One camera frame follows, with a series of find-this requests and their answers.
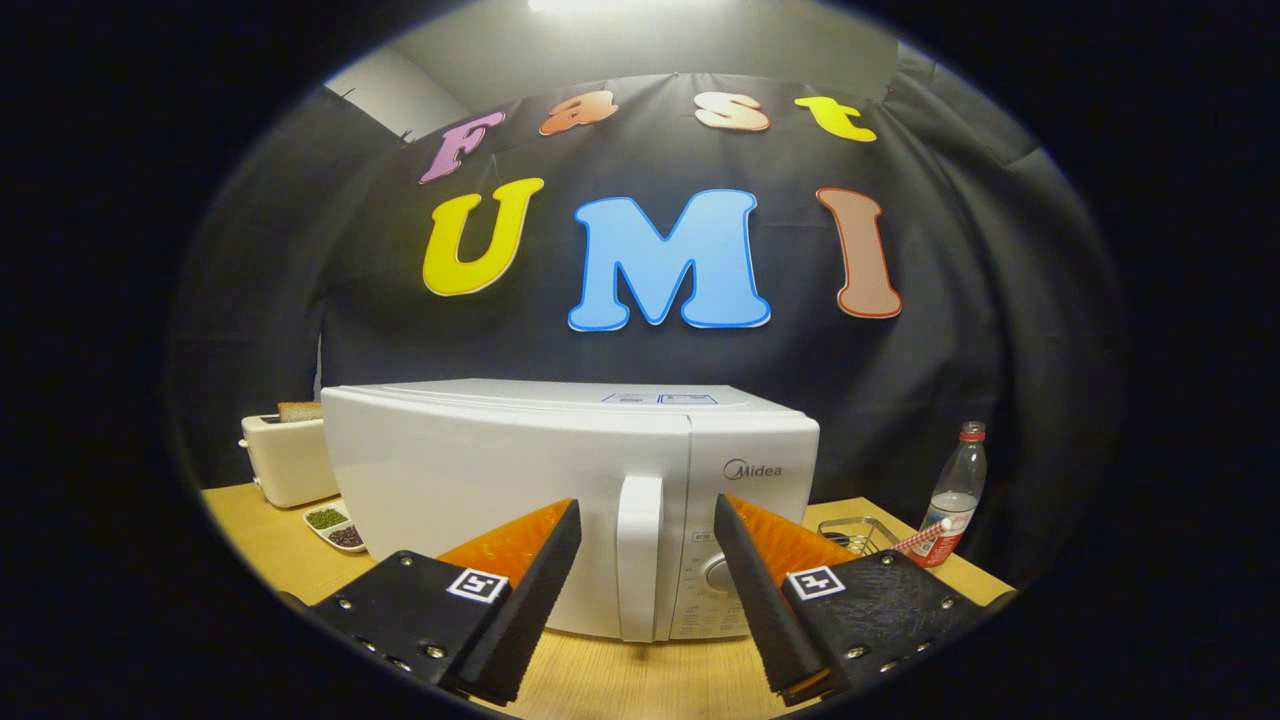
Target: toast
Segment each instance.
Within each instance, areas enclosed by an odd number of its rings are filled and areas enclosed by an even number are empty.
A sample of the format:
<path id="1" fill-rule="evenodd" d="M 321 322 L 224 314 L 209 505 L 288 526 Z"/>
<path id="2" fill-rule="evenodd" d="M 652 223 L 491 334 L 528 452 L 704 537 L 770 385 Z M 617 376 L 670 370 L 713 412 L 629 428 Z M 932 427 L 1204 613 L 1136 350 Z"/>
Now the toast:
<path id="1" fill-rule="evenodd" d="M 320 420 L 324 418 L 319 402 L 280 402 L 276 407 L 280 411 L 282 423 Z"/>

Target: microwave dial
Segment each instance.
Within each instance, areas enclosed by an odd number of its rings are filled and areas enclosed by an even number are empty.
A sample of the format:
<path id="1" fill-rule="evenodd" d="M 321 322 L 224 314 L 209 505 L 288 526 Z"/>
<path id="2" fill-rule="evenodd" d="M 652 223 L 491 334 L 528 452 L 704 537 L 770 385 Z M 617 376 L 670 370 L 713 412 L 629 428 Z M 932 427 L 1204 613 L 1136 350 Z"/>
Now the microwave dial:
<path id="1" fill-rule="evenodd" d="M 707 587 L 714 592 L 737 594 L 733 577 L 728 573 L 728 562 L 724 562 L 723 555 L 717 555 L 707 561 L 703 566 L 703 578 L 707 580 Z"/>

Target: red bottle cap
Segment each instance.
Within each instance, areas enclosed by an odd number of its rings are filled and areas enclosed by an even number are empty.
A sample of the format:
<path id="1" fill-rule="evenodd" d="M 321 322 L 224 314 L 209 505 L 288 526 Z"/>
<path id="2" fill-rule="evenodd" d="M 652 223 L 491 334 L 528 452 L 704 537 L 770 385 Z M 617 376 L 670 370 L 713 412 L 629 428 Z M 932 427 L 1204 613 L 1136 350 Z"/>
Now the red bottle cap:
<path id="1" fill-rule="evenodd" d="M 964 442 L 979 442 L 987 437 L 987 425 L 970 420 L 960 428 L 960 439 Z"/>

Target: brown letter i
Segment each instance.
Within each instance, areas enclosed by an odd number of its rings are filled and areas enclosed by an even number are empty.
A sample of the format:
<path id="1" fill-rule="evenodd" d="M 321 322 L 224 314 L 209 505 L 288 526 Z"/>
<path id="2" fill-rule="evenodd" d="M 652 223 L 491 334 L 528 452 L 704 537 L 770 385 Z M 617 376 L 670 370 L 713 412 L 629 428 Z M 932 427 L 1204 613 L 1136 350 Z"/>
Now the brown letter i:
<path id="1" fill-rule="evenodd" d="M 888 265 L 876 218 L 881 206 L 859 192 L 824 187 L 818 202 L 831 210 L 845 255 L 845 288 L 836 295 L 840 309 L 855 318 L 892 318 L 902 299 L 888 282 Z"/>

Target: black curtain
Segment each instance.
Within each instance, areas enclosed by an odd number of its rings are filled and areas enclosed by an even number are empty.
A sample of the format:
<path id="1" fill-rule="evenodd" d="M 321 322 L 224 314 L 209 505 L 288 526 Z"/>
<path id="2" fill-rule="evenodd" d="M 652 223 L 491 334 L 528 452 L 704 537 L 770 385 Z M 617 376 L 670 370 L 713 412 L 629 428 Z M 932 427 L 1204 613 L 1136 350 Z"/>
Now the black curtain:
<path id="1" fill-rule="evenodd" d="M 175 299 L 175 437 L 201 487 L 248 482 L 239 420 L 311 400 L 316 282 L 378 159 L 403 142 L 321 87 L 280 118 L 209 208 Z"/>
<path id="2" fill-rule="evenodd" d="M 822 425 L 814 501 L 867 496 L 909 523 L 923 516 L 960 423 L 987 420 L 988 489 L 959 551 L 1024 584 L 1074 530 L 1112 446 L 1125 354 L 1119 287 L 1088 211 L 1006 113 L 905 46 L 891 87 L 881 101 L 681 73 L 563 88 L 499 108 L 506 120 L 461 168 L 425 186 L 417 181 L 447 128 L 402 145 L 319 95 L 241 168 L 193 254 L 201 279 L 184 296 L 175 377 L 195 389 L 177 396 L 192 398 L 183 430 L 204 484 L 248 480 L 239 419 L 311 396 L 323 333 L 325 386 L 462 377 L 732 384 Z M 590 90 L 612 91 L 620 110 L 539 136 L 550 108 Z M 703 126 L 692 97 L 705 91 L 754 97 L 772 127 Z M 877 140 L 822 129 L 794 105 L 814 95 L 856 108 Z M 314 147 L 323 143 L 332 146 Z M 525 177 L 547 184 L 511 269 L 474 295 L 430 292 L 421 272 L 433 209 L 480 193 L 460 250 L 474 259 L 489 243 L 493 191 Z M 822 187 L 881 205 L 899 316 L 838 309 L 844 265 L 835 220 L 814 197 Z M 667 234 L 709 188 L 758 200 L 751 259 L 772 319 L 698 329 L 673 310 L 649 325 L 620 282 L 630 323 L 572 331 L 566 315 L 580 300 L 585 255 L 573 210 L 632 197 Z M 673 307 L 691 286 L 689 274 Z"/>

